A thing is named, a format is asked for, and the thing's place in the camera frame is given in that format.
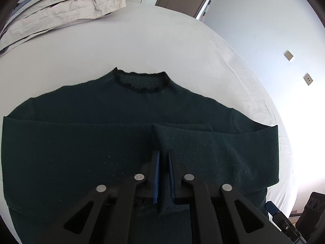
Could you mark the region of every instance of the wall socket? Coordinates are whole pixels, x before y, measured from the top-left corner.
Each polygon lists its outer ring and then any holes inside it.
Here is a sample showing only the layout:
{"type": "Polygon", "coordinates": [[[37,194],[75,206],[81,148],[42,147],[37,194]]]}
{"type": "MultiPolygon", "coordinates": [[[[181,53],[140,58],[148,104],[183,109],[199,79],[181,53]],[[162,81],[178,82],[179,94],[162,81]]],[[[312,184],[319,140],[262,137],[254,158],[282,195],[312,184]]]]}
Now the wall socket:
{"type": "Polygon", "coordinates": [[[289,50],[287,50],[284,55],[288,59],[288,61],[292,61],[292,59],[294,58],[294,56],[291,54],[289,50]]]}
{"type": "Polygon", "coordinates": [[[306,73],[306,75],[303,78],[308,85],[310,85],[313,82],[313,79],[311,78],[311,76],[308,73],[306,73]]]}

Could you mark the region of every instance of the sweater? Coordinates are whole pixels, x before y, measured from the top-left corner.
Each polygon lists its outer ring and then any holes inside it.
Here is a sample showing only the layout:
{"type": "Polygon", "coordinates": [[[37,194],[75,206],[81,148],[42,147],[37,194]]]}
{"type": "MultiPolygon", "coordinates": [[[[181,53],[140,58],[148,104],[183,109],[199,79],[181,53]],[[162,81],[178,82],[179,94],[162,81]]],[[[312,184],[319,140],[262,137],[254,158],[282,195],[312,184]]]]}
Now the sweater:
{"type": "MultiPolygon", "coordinates": [[[[175,149],[194,175],[216,185],[232,182],[263,211],[266,188],[278,182],[277,135],[277,126],[192,93],[165,72],[115,68],[30,98],[4,117],[4,196],[22,243],[29,244],[92,188],[138,173],[158,148],[163,162],[165,151],[175,149]]],[[[188,209],[168,201],[162,214],[140,210],[134,243],[190,243],[188,218],[188,209]]]]}

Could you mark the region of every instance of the bed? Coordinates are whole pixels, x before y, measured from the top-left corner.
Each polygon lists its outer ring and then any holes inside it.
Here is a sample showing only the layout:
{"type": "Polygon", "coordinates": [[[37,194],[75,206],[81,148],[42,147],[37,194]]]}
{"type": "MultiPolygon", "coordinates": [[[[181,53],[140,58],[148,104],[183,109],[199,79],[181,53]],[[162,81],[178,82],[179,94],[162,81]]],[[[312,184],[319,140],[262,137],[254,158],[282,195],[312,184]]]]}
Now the bed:
{"type": "MultiPolygon", "coordinates": [[[[53,30],[17,46],[0,58],[0,116],[30,97],[99,78],[116,66],[126,72],[166,71],[182,87],[262,124],[277,124],[280,182],[268,188],[267,200],[290,214],[297,196],[295,163],[275,105],[239,55],[187,15],[127,3],[109,16],[53,30]]],[[[1,216],[17,238],[0,191],[1,216]]]]}

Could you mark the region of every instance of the silver screw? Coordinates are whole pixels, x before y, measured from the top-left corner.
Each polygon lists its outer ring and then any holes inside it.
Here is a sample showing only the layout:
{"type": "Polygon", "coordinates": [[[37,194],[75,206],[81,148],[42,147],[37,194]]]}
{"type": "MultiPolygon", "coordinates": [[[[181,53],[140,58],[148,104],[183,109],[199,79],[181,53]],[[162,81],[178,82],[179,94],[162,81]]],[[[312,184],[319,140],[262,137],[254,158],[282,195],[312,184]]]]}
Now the silver screw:
{"type": "Polygon", "coordinates": [[[223,186],[222,186],[222,189],[227,191],[227,192],[230,192],[232,190],[232,186],[228,183],[225,183],[223,186]]]}
{"type": "Polygon", "coordinates": [[[144,179],[144,175],[142,173],[138,173],[134,176],[134,179],[137,181],[142,181],[144,179]]]}
{"type": "Polygon", "coordinates": [[[96,191],[99,192],[99,193],[102,193],[102,192],[106,191],[106,186],[101,184],[101,185],[96,187],[96,191]]]}
{"type": "Polygon", "coordinates": [[[185,174],[184,179],[187,180],[187,181],[192,181],[192,180],[194,180],[194,175],[190,174],[190,173],[185,174]]]}

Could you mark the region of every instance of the triangular cutout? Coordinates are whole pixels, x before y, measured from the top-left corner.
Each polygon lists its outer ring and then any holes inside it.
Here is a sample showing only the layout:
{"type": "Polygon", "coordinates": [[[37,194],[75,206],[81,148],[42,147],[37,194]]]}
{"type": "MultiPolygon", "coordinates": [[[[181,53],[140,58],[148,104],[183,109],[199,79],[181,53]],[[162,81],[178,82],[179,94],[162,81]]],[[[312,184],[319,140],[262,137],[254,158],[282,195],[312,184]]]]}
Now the triangular cutout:
{"type": "Polygon", "coordinates": [[[246,233],[252,233],[264,226],[263,222],[260,221],[251,211],[249,211],[240,200],[235,200],[235,206],[242,220],[246,233]]]}
{"type": "Polygon", "coordinates": [[[88,216],[93,208],[94,202],[89,201],[79,212],[64,224],[64,229],[75,234],[80,234],[86,224],[88,216]]]}

